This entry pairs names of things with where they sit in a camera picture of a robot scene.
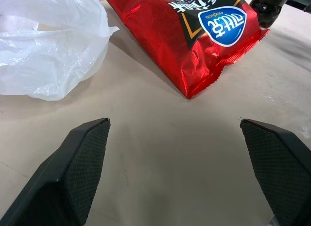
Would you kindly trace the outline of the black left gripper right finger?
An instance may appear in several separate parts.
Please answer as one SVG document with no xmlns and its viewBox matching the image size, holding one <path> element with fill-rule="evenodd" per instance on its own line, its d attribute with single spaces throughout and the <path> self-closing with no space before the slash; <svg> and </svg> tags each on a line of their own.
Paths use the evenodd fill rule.
<svg viewBox="0 0 311 226">
<path fill-rule="evenodd" d="M 240 123 L 255 177 L 281 226 L 311 224 L 311 151 L 291 131 L 250 119 Z"/>
</svg>

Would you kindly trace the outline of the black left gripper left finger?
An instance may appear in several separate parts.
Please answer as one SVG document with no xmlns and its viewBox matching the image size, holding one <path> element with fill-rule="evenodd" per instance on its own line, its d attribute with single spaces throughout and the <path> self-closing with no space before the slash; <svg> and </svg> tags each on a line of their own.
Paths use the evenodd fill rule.
<svg viewBox="0 0 311 226">
<path fill-rule="evenodd" d="M 0 220 L 2 226 L 83 226 L 101 178 L 110 119 L 72 129 L 40 164 Z"/>
</svg>

